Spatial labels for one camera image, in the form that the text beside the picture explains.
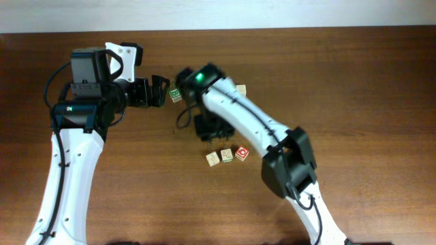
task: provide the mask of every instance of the white panel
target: white panel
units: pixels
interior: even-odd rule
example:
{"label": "white panel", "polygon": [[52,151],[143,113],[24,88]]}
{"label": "white panel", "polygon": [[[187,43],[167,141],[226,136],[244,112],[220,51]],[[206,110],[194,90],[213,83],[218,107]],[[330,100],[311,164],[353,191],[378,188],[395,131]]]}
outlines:
{"label": "white panel", "polygon": [[0,33],[436,24],[435,0],[2,0]]}

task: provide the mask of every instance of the white wall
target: white wall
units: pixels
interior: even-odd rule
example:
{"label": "white wall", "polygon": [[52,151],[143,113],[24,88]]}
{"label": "white wall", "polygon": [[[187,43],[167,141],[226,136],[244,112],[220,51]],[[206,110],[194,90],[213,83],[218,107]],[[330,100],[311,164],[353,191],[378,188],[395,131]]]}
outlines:
{"label": "white wall", "polygon": [[0,0],[0,33],[436,24],[436,0]]}

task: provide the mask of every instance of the wooden block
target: wooden block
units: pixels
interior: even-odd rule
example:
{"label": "wooden block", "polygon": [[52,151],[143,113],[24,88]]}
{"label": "wooden block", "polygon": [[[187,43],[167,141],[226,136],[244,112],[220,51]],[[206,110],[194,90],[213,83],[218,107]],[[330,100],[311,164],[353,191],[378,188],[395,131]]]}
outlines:
{"label": "wooden block", "polygon": [[207,160],[207,162],[209,163],[209,165],[211,167],[216,165],[216,164],[218,164],[219,163],[219,157],[218,157],[217,152],[212,152],[212,153],[206,155],[206,160]]}
{"label": "wooden block", "polygon": [[182,100],[182,95],[178,91],[178,89],[173,89],[170,91],[170,96],[173,103],[179,102]]}
{"label": "wooden block", "polygon": [[239,148],[236,151],[236,153],[234,154],[234,156],[237,159],[244,161],[247,158],[249,153],[250,153],[249,149],[245,148],[244,146],[239,146]]}
{"label": "wooden block", "polygon": [[243,97],[247,96],[247,88],[245,87],[245,85],[236,85],[236,90],[239,91],[239,93]]}
{"label": "wooden block", "polygon": [[233,161],[233,155],[231,149],[225,149],[221,151],[221,158],[223,159],[223,163],[228,163]]}

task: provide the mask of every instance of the black bracket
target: black bracket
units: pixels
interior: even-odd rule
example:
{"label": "black bracket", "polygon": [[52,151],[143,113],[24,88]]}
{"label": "black bracket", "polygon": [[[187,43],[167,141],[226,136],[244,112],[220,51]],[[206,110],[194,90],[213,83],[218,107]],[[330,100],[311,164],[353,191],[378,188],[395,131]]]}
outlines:
{"label": "black bracket", "polygon": [[280,198],[295,199],[300,198],[300,193],[307,186],[316,182],[316,162],[309,137],[300,127],[286,133],[283,141],[268,147],[269,152],[262,163],[262,179]]}

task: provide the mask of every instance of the green light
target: green light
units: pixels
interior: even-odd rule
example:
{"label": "green light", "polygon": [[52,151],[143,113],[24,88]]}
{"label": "green light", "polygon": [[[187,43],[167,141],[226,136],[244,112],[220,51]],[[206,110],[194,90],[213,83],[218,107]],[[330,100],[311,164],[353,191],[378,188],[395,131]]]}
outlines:
{"label": "green light", "polygon": [[203,80],[203,73],[199,73],[196,75],[196,80],[197,82],[201,82],[201,80]]}

